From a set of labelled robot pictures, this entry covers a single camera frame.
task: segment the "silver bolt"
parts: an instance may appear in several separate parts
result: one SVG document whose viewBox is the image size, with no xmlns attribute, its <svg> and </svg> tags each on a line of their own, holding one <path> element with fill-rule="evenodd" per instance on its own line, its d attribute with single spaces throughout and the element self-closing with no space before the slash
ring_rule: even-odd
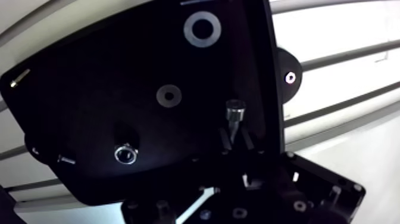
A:
<svg viewBox="0 0 400 224">
<path fill-rule="evenodd" d="M 39 152 L 37 151 L 37 149 L 35 147 L 32 148 L 32 152 L 35 153 L 36 155 L 39 155 Z"/>
<path fill-rule="evenodd" d="M 357 183 L 354 185 L 354 189 L 359 192 L 363 190 L 362 186 Z"/>
<path fill-rule="evenodd" d="M 285 82 L 287 84 L 293 84 L 296 81 L 296 74 L 293 72 L 289 72 L 288 74 L 286 74 L 285 76 Z"/>
<path fill-rule="evenodd" d="M 72 159 L 70 159 L 70 158 L 67 158 L 67 157 L 63 157 L 63 156 L 61 156 L 61 155 L 59 155 L 58 156 L 58 160 L 57 160 L 57 162 L 66 162 L 66 163 L 70 163 L 70 164 L 72 164 L 72 165 L 74 165 L 76 162 L 75 162 L 75 160 L 72 160 Z"/>
<path fill-rule="evenodd" d="M 295 154 L 292 153 L 292 152 L 287 152 L 286 155 L 287 155 L 289 158 L 293 158 L 293 157 L 295 156 Z"/>
<path fill-rule="evenodd" d="M 211 218 L 211 211 L 210 210 L 203 210 L 200 211 L 200 219 L 201 220 L 209 220 Z"/>
<path fill-rule="evenodd" d="M 247 210 L 243 208 L 235 208 L 232 211 L 232 217 L 234 219 L 245 219 L 247 217 Z"/>
<path fill-rule="evenodd" d="M 293 203 L 293 208 L 295 209 L 295 211 L 305 212 L 307 209 L 307 205 L 303 201 L 295 201 Z"/>
<path fill-rule="evenodd" d="M 236 133 L 239 129 L 239 123 L 245 116 L 246 103 L 239 99 L 230 99 L 226 101 L 226 120 L 230 132 L 230 142 L 235 141 Z"/>
<path fill-rule="evenodd" d="M 16 79 L 14 79 L 14 80 L 12 80 L 12 81 L 10 82 L 10 87 L 12 87 L 12 88 L 17 87 L 18 84 L 21 82 L 21 80 L 22 80 L 23 78 L 25 78 L 25 76 L 26 76 L 28 73 L 30 73 L 30 70 L 29 70 L 29 69 L 27 69 L 27 70 L 25 70 L 24 72 L 22 72 L 19 76 L 17 76 Z"/>
</svg>

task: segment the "washer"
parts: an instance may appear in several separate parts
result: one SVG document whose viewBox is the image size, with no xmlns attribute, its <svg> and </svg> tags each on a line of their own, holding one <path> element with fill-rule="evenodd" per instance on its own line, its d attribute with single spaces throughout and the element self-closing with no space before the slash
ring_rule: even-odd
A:
<svg viewBox="0 0 400 224">
<path fill-rule="evenodd" d="M 156 98 L 163 107 L 172 108 L 181 102 L 182 93 L 177 86 L 164 85 L 157 90 Z"/>
<path fill-rule="evenodd" d="M 206 20 L 212 25 L 212 34 L 208 38 L 198 38 L 193 33 L 193 25 L 199 20 Z M 198 48 L 208 48 L 209 46 L 215 44 L 221 36 L 221 23 L 219 19 L 212 13 L 206 11 L 199 11 L 193 13 L 185 21 L 183 25 L 183 33 L 185 38 L 190 44 Z"/>
</svg>

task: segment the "horizontal groove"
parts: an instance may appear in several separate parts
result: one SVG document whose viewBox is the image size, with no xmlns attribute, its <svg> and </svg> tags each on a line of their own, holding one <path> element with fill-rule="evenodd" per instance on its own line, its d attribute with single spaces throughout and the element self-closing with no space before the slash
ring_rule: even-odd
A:
<svg viewBox="0 0 400 224">
<path fill-rule="evenodd" d="M 280 0 L 271 2 L 270 5 L 272 14 L 279 14 L 297 10 L 306 10 L 309 8 L 324 7 L 329 5 L 374 1 L 379 0 Z"/>
<path fill-rule="evenodd" d="M 15 192 L 15 191 L 26 191 L 30 189 L 35 189 L 35 188 L 43 188 L 46 186 L 52 186 L 52 185 L 58 185 L 61 184 L 61 181 L 59 179 L 51 179 L 48 181 L 39 181 L 35 183 L 27 183 L 23 185 L 17 185 L 17 186 L 11 186 L 8 188 L 4 188 L 6 192 Z"/>
<path fill-rule="evenodd" d="M 325 66 L 331 66 L 333 64 L 341 63 L 344 61 L 353 60 L 356 58 L 365 57 L 371 54 L 380 53 L 383 51 L 388 51 L 391 49 L 400 48 L 400 40 L 389 41 L 385 43 L 380 43 L 377 45 L 367 46 L 365 48 L 359 48 L 352 51 L 346 51 L 338 54 L 333 54 L 330 56 L 317 58 L 301 63 L 303 71 L 310 71 L 314 69 L 319 69 Z"/>
<path fill-rule="evenodd" d="M 329 107 L 322 108 L 320 110 L 316 110 L 316 111 L 310 112 L 308 114 L 304 114 L 304 115 L 301 115 L 301 116 L 286 120 L 285 121 L 285 127 L 291 127 L 291 126 L 298 125 L 298 124 L 303 123 L 303 122 L 307 122 L 307 121 L 312 120 L 312 119 L 316 119 L 318 117 L 324 116 L 326 114 L 333 113 L 335 111 L 344 109 L 346 107 L 350 107 L 352 105 L 355 105 L 355 104 L 358 104 L 360 102 L 366 101 L 368 99 L 377 97 L 379 95 L 385 94 L 387 92 L 390 92 L 390 91 L 398 89 L 398 88 L 400 88 L 400 82 L 396 82 L 394 84 L 391 84 L 389 86 L 385 86 L 383 88 L 377 89 L 377 90 L 369 92 L 367 94 L 364 94 L 364 95 L 361 95 L 361 96 L 358 96 L 358 97 L 355 97 L 355 98 L 340 102 L 338 104 L 331 105 Z"/>
<path fill-rule="evenodd" d="M 24 154 L 27 152 L 28 152 L 28 150 L 26 149 L 26 147 L 24 145 L 22 145 L 20 147 L 5 151 L 4 153 L 0 153 L 0 161 L 6 160 L 11 157 L 15 157 L 17 155 L 21 155 L 21 154 Z"/>
<path fill-rule="evenodd" d="M 324 141 L 328 141 L 339 135 L 350 133 L 355 129 L 363 128 L 363 126 L 365 126 L 366 129 L 374 128 L 398 116 L 400 116 L 400 101 L 397 101 L 391 105 L 383 107 L 377 111 L 366 114 L 362 117 L 351 120 L 339 126 L 324 130 L 320 133 L 316 133 L 315 135 L 311 135 L 306 138 L 290 142 L 286 144 L 285 150 L 293 152 L 303 150 Z"/>
<path fill-rule="evenodd" d="M 7 107 L 7 105 L 5 104 L 4 100 L 0 101 L 0 113 L 1 113 L 2 111 L 7 110 L 7 109 L 8 109 L 8 107 Z"/>
<path fill-rule="evenodd" d="M 37 9 L 30 12 L 28 15 L 21 18 L 18 22 L 14 23 L 7 30 L 0 33 L 0 47 L 5 45 L 12 38 L 18 36 L 26 29 L 30 28 L 37 22 L 61 9 L 62 7 L 74 2 L 76 0 L 50 0 Z"/>
</svg>

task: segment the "metal pin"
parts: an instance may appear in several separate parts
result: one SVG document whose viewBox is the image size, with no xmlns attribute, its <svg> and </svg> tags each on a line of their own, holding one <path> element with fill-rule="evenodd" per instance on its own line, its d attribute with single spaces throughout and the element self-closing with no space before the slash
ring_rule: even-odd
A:
<svg viewBox="0 0 400 224">
<path fill-rule="evenodd" d="M 63 157 L 63 156 L 61 156 L 61 155 L 59 155 L 58 156 L 58 160 L 57 160 L 57 162 L 66 162 L 66 163 L 70 163 L 70 164 L 72 164 L 72 165 L 74 165 L 76 162 L 75 162 L 75 160 L 72 160 L 72 159 L 70 159 L 70 158 L 67 158 L 67 157 Z"/>
<path fill-rule="evenodd" d="M 18 86 L 18 84 L 21 82 L 21 80 L 28 74 L 30 73 L 30 69 L 25 70 L 22 72 L 19 76 L 17 76 L 16 79 L 10 82 L 10 87 L 15 88 Z"/>
<path fill-rule="evenodd" d="M 226 119 L 229 124 L 230 142 L 234 143 L 236 133 L 239 129 L 239 123 L 245 116 L 246 103 L 239 99 L 230 99 L 226 101 Z"/>
</svg>

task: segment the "black plastic part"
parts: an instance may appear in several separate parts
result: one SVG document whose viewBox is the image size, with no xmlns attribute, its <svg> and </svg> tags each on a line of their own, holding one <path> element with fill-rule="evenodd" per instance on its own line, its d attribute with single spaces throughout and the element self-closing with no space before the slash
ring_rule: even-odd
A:
<svg viewBox="0 0 400 224">
<path fill-rule="evenodd" d="M 183 34 L 186 19 L 197 11 L 213 13 L 222 26 L 208 48 L 191 45 Z M 218 129 L 226 125 L 228 99 L 246 102 L 243 125 L 268 148 L 266 154 L 279 156 L 284 144 L 276 54 L 267 1 L 181 6 L 155 0 L 38 52 L 1 77 L 0 91 L 35 140 L 40 157 L 34 156 L 78 200 L 97 205 L 160 186 L 169 194 L 218 181 Z M 173 108 L 156 99 L 169 84 L 182 92 Z M 139 150 L 130 166 L 114 158 L 115 146 L 125 141 Z M 75 163 L 58 163 L 60 155 Z M 205 159 L 194 164 L 194 156 Z"/>
<path fill-rule="evenodd" d="M 299 91 L 303 79 L 303 69 L 300 62 L 287 50 L 278 48 L 280 81 L 282 83 L 282 103 L 291 100 Z M 289 73 L 294 73 L 295 77 L 286 80 Z"/>
</svg>

